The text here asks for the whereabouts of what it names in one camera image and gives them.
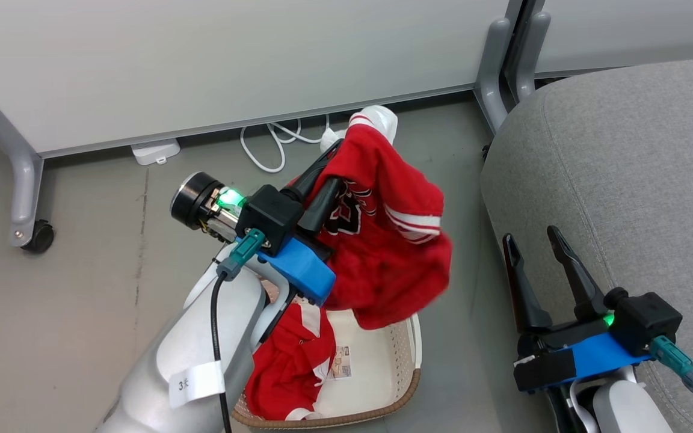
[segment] black wheel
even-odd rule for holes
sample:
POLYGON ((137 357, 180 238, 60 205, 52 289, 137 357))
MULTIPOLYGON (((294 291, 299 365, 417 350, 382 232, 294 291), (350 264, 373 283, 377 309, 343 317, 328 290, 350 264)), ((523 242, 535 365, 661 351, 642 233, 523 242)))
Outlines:
POLYGON ((490 150, 490 145, 492 142, 489 142, 487 145, 483 146, 483 160, 485 161, 486 158, 488 157, 488 151, 490 150))
POLYGON ((32 253, 44 253, 55 239, 55 231, 46 220, 39 220, 34 223, 34 234, 31 241, 21 248, 32 253))

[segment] price tag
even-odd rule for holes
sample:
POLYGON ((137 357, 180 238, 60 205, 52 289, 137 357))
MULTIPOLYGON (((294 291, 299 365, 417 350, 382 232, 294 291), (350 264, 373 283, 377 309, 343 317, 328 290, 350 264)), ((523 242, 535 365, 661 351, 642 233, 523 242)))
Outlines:
POLYGON ((170 406, 173 409, 222 392, 226 392, 226 384, 221 361, 187 368, 170 378, 170 406))
POLYGON ((333 366, 330 368, 330 372, 333 374, 329 378, 337 381, 352 377, 352 362, 350 361, 349 353, 349 346, 336 346, 336 357, 333 359, 333 366))

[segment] laundry basket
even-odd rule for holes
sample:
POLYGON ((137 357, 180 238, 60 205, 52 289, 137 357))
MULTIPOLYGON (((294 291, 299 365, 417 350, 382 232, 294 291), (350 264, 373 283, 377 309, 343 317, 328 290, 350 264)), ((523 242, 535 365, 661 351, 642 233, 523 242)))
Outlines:
POLYGON ((348 348, 351 376, 322 384, 314 411, 321 419, 267 421, 254 416, 245 395, 233 417, 251 428, 323 428, 387 416, 413 396, 421 375, 421 328, 416 315, 382 329, 366 331, 351 310, 327 312, 336 346, 348 348))

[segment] teal cable connector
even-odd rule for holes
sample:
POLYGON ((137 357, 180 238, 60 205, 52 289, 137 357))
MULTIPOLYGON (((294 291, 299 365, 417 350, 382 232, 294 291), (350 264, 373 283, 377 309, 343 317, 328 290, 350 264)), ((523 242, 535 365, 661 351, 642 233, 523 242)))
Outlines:
POLYGON ((660 335, 651 341, 649 352, 657 361, 673 370, 689 391, 693 392, 693 360, 675 343, 664 335, 660 335))
POLYGON ((261 230, 250 230, 239 244, 234 247, 232 252, 229 253, 229 256, 221 263, 218 263, 215 273, 218 275, 222 272, 226 273, 225 281, 234 280, 240 269, 245 266, 245 263, 248 263, 248 260, 253 258, 253 255, 261 249, 264 241, 266 241, 266 236, 263 235, 261 230))

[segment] green led light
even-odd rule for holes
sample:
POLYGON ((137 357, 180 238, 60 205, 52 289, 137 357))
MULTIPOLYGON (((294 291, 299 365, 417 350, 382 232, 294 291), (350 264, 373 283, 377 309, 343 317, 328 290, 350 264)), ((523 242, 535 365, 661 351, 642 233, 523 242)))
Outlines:
POLYGON ((611 324, 614 323, 614 313, 608 313, 603 317, 603 320, 606 322, 608 326, 611 326, 611 324))
POLYGON ((236 217, 239 217, 239 213, 242 212, 243 204, 245 204, 245 197, 231 188, 222 192, 218 197, 218 206, 233 213, 236 217))
POLYGON ((239 192, 234 189, 227 189, 218 197, 218 205, 232 205, 232 206, 242 206, 245 202, 245 197, 243 197, 239 192))

